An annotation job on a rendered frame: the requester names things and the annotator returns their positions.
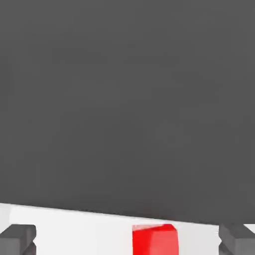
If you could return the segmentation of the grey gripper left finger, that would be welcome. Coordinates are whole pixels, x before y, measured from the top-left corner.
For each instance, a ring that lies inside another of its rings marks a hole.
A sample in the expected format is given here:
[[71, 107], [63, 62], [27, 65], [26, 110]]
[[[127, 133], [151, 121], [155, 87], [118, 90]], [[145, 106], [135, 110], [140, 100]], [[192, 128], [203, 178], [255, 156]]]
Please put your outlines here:
[[36, 255], [35, 225], [11, 224], [0, 233], [0, 255]]

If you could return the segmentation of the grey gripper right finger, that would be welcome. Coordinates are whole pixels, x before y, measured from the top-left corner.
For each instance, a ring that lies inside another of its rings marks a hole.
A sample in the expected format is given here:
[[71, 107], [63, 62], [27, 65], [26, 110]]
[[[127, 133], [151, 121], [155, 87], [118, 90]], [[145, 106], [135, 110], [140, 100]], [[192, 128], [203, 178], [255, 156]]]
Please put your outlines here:
[[255, 233], [243, 224], [219, 225], [219, 255], [255, 255]]

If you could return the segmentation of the small red cube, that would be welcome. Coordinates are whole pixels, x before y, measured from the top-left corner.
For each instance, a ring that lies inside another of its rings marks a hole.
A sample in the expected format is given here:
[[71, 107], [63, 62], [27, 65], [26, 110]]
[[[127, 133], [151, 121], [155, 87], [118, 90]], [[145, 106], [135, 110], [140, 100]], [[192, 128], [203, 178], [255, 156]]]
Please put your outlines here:
[[176, 228], [172, 224], [133, 225], [132, 255], [179, 255]]

